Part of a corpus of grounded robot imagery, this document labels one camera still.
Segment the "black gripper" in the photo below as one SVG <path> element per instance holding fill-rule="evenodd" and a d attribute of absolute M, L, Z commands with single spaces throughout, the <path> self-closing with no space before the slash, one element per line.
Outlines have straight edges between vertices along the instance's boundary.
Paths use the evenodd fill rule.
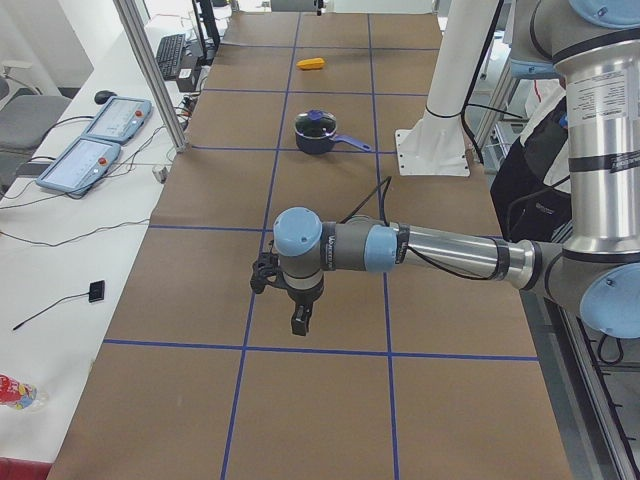
<path fill-rule="evenodd" d="M 267 286 L 285 290 L 288 296 L 297 303 L 291 317 L 292 334 L 306 336 L 313 313 L 312 303 L 317 301 L 324 292 L 324 277 L 323 274 L 320 274 L 317 280 L 311 280 L 310 286 L 302 286 L 295 284 L 295 282 L 295 279 L 290 279 L 285 275 L 280 265 L 279 255 L 273 252 L 273 241 L 271 241 L 269 249 L 260 252 L 252 264 L 251 290 L 255 294 L 262 294 Z"/>

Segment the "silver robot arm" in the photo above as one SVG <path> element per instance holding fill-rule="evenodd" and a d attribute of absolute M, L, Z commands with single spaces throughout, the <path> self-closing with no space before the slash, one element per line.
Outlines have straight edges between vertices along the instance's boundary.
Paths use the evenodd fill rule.
<path fill-rule="evenodd" d="M 274 223 L 273 251 L 252 290 L 285 290 L 291 328 L 309 330 L 324 275 L 426 263 L 471 280 L 505 280 L 617 338 L 639 334 L 639 5 L 521 1 L 513 50 L 565 79 L 572 232 L 562 244 L 438 231 L 368 218 L 324 222 L 294 207 Z"/>

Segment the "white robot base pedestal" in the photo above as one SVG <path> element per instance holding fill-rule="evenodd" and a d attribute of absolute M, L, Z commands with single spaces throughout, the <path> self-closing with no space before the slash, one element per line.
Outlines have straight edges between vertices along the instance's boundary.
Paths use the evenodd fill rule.
<path fill-rule="evenodd" d="M 411 129 L 395 132 L 400 175 L 470 174 L 463 110 L 502 5 L 498 0 L 451 3 L 424 114 Z"/>

